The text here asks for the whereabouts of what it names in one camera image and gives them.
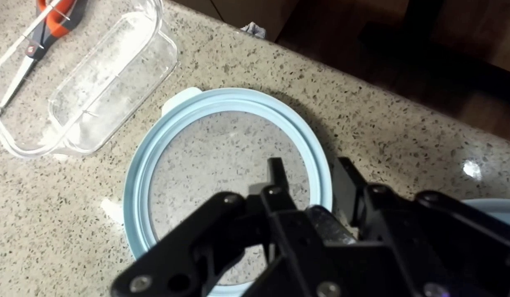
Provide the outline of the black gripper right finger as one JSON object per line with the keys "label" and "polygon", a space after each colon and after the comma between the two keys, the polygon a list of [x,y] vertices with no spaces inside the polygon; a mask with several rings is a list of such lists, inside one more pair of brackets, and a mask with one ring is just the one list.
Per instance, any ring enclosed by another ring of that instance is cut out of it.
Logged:
{"label": "black gripper right finger", "polygon": [[409,293],[510,297],[510,224],[440,191],[412,199],[331,163],[333,198],[359,241],[391,251]]}

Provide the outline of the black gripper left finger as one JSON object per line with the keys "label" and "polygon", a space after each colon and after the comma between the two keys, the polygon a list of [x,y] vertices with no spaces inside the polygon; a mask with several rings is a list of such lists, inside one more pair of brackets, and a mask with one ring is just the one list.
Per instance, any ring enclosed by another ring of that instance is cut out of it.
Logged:
{"label": "black gripper left finger", "polygon": [[120,272],[110,297],[204,297],[246,249],[260,244],[267,270],[287,264],[290,232],[282,218],[307,226],[288,194],[284,161],[269,158],[269,185],[241,196],[219,191]]}

